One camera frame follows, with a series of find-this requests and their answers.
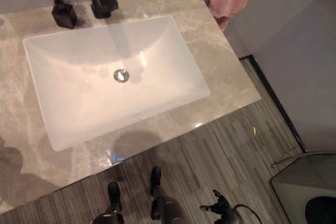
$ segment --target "floor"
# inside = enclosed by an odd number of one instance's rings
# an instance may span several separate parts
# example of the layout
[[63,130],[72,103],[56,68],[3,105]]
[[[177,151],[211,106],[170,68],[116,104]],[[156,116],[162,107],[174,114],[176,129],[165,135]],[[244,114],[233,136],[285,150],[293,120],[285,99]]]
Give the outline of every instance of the floor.
[[[0,216],[0,223],[89,223],[108,206],[106,187],[111,181],[121,188],[126,224],[157,223],[149,215],[148,182],[154,165],[161,167],[163,186],[181,203],[192,223],[217,219],[199,210],[200,205],[215,203],[212,189],[222,192],[232,205],[249,205],[265,224],[288,223],[269,183],[288,163],[278,168],[270,165],[301,150],[248,60],[241,63],[260,101],[8,211]],[[258,223],[248,211],[239,211],[245,224]]]

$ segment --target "sink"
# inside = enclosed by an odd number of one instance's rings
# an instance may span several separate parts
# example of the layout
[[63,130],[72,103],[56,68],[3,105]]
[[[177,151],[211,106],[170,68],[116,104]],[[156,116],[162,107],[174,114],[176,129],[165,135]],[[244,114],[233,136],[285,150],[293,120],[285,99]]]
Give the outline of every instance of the sink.
[[55,151],[209,95],[171,16],[23,43]]

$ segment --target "faucet base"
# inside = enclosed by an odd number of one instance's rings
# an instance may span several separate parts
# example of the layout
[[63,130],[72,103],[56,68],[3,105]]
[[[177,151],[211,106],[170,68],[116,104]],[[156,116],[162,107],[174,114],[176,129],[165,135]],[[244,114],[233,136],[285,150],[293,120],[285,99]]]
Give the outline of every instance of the faucet base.
[[109,18],[111,17],[111,13],[110,12],[98,12],[95,10],[95,7],[91,4],[91,9],[93,14],[95,15],[96,18],[101,19],[101,18]]

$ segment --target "vase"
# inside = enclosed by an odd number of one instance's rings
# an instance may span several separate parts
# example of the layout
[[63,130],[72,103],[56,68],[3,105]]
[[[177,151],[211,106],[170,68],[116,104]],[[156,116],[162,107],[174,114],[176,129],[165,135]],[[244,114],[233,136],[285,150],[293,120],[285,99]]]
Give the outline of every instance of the vase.
[[55,0],[51,14],[58,26],[74,29],[77,16],[72,5],[65,4],[63,0]]

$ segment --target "black baseboard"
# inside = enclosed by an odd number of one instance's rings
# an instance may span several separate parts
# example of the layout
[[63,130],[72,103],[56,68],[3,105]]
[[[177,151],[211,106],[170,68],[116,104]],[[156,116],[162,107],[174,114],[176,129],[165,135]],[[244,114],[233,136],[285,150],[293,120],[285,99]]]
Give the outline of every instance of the black baseboard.
[[254,68],[255,72],[257,73],[259,79],[263,83],[266,91],[268,92],[269,96],[272,98],[275,106],[278,108],[280,114],[282,115],[283,119],[287,123],[290,131],[292,132],[294,138],[296,139],[297,143],[299,144],[301,150],[303,153],[308,152],[306,147],[304,146],[298,132],[296,131],[291,119],[289,118],[286,110],[283,108],[280,100],[278,99],[277,95],[274,93],[274,90],[272,89],[271,85],[269,84],[268,80],[266,79],[264,73],[262,72],[260,66],[258,65],[257,61],[255,60],[253,55],[248,55],[240,58],[240,60],[248,59],[252,67]]

